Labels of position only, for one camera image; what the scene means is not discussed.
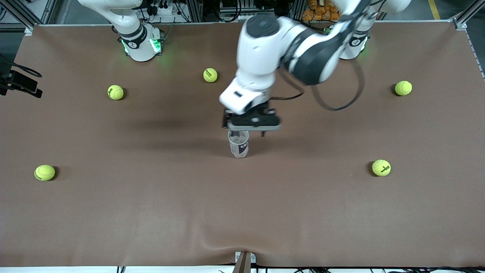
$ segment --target gray floor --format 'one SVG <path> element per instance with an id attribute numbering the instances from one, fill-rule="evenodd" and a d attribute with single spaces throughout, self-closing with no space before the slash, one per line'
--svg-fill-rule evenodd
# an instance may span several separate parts
<path id="1" fill-rule="evenodd" d="M 435 0 L 441 19 L 450 18 L 470 5 L 470 0 Z M 108 21 L 96 12 L 85 8 L 77 0 L 64 0 L 64 8 L 57 15 L 56 23 L 63 24 L 106 24 Z M 386 20 L 431 20 L 433 14 L 428 0 L 412 0 L 403 12 L 387 15 Z M 478 59 L 485 64 L 485 8 L 468 23 L 468 33 L 476 50 Z M 18 49 L 22 34 L 0 33 L 0 53 L 13 58 Z"/>

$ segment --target yellow floor line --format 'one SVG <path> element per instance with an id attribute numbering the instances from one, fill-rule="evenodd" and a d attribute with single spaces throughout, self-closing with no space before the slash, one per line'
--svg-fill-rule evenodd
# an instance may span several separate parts
<path id="1" fill-rule="evenodd" d="M 435 0 L 428 0 L 429 7 L 431 8 L 431 13 L 433 13 L 433 18 L 435 20 L 440 20 L 438 9 L 436 8 Z"/>

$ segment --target yellow-green tennis ball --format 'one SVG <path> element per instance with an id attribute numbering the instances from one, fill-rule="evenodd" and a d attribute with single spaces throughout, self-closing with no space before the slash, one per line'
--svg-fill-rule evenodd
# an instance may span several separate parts
<path id="1" fill-rule="evenodd" d="M 372 164 L 372 171 L 378 176 L 386 176 L 391 172 L 391 164 L 383 159 L 376 160 Z"/>
<path id="2" fill-rule="evenodd" d="M 217 71 L 213 68 L 204 70 L 204 80 L 208 83 L 213 83 L 217 80 Z"/>
<path id="3" fill-rule="evenodd" d="M 54 177 L 56 171 L 50 165 L 41 165 L 33 172 L 34 176 L 40 181 L 47 181 Z"/>
<path id="4" fill-rule="evenodd" d="M 119 85 L 112 85 L 108 88 L 108 96 L 113 100 L 119 100 L 123 97 L 125 92 L 123 92 L 123 88 Z"/>
<path id="5" fill-rule="evenodd" d="M 400 81 L 396 84 L 396 87 L 394 88 L 394 91 L 396 91 L 396 94 L 398 94 L 399 96 L 405 96 L 411 93 L 411 90 L 413 90 L 413 86 L 408 81 Z"/>

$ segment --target brown table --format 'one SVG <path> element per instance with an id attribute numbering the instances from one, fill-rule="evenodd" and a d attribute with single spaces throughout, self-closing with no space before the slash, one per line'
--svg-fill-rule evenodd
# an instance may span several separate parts
<path id="1" fill-rule="evenodd" d="M 240 28 L 175 26 L 146 63 L 109 27 L 24 38 L 16 61 L 44 75 L 44 96 L 0 98 L 0 265 L 222 264 L 240 250 L 266 266 L 484 265 L 485 83 L 464 32 L 376 24 L 354 105 L 275 102 L 282 129 L 235 159 L 218 96 Z M 400 80 L 409 96 L 392 94 Z M 335 106 L 356 87 L 349 62 L 318 86 Z M 278 75 L 274 95 L 295 93 Z M 388 177 L 369 173 L 379 158 Z M 54 181 L 34 178 L 41 164 Z"/>

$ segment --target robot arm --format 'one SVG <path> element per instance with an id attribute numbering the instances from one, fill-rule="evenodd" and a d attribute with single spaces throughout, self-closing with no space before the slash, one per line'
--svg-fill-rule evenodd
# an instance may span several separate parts
<path id="1" fill-rule="evenodd" d="M 87 8 L 105 17 L 121 36 L 126 53 L 138 62 L 148 61 L 162 51 L 163 32 L 150 24 L 142 24 L 133 8 L 142 0 L 78 0 Z"/>
<path id="2" fill-rule="evenodd" d="M 268 100 L 280 63 L 302 83 L 316 85 L 330 77 L 339 57 L 350 59 L 360 53 L 375 21 L 375 9 L 370 7 L 370 0 L 335 3 L 341 17 L 329 35 L 318 34 L 287 17 L 255 16 L 243 25 L 236 77 L 219 97 L 226 107 L 223 127 L 234 131 L 279 128 L 280 120 L 273 109 L 268 109 Z"/>

